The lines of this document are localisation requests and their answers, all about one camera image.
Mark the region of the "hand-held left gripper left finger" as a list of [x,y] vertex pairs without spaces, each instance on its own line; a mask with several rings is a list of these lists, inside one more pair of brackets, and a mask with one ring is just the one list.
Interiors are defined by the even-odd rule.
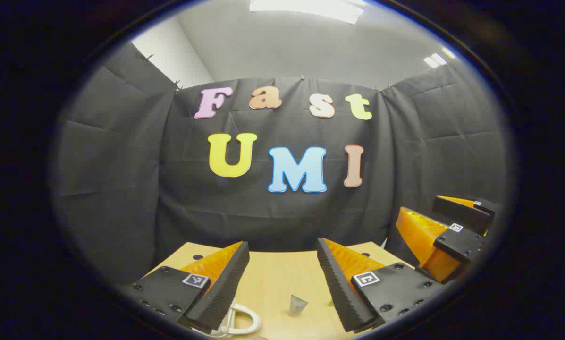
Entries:
[[162,265],[122,286],[124,297],[177,329],[219,329],[236,297],[250,261],[249,245],[239,241],[182,268]]

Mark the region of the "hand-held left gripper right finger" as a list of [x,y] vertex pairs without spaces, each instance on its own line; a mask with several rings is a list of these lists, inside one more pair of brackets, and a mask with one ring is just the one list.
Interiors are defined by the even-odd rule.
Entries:
[[443,285],[402,262],[383,265],[319,238],[317,258],[346,332],[360,333],[410,314]]

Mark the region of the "clear green-capped bottle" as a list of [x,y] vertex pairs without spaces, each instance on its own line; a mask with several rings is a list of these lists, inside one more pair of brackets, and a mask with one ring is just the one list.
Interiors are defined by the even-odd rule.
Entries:
[[291,294],[289,300],[288,315],[293,318],[299,316],[304,311],[307,305],[308,305],[308,301],[296,295]]

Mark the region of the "white suitcase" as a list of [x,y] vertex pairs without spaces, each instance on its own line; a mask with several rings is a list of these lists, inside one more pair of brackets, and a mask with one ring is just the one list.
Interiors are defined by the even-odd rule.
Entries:
[[[235,325],[237,312],[248,315],[252,321],[251,325],[244,328],[237,328]],[[260,328],[261,317],[256,312],[233,300],[220,326],[216,330],[211,331],[209,335],[216,339],[229,339],[233,336],[254,334]]]

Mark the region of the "black backdrop cloth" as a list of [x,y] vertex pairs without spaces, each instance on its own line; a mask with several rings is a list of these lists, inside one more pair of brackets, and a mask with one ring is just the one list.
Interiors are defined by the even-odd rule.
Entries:
[[63,110],[54,200],[99,273],[127,284],[186,242],[253,251],[388,243],[400,207],[504,202],[514,180],[498,101],[461,64],[382,91],[299,78],[175,91],[127,43]]

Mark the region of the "ceiling light panel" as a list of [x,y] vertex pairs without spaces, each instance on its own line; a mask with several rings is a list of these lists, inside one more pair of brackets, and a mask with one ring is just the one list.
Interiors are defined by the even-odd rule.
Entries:
[[251,12],[287,11],[327,17],[354,25],[364,13],[345,0],[250,0]]
[[447,47],[441,47],[440,52],[434,52],[429,56],[423,58],[424,64],[430,68],[437,68],[442,65],[447,65],[449,62],[457,60],[457,56]]

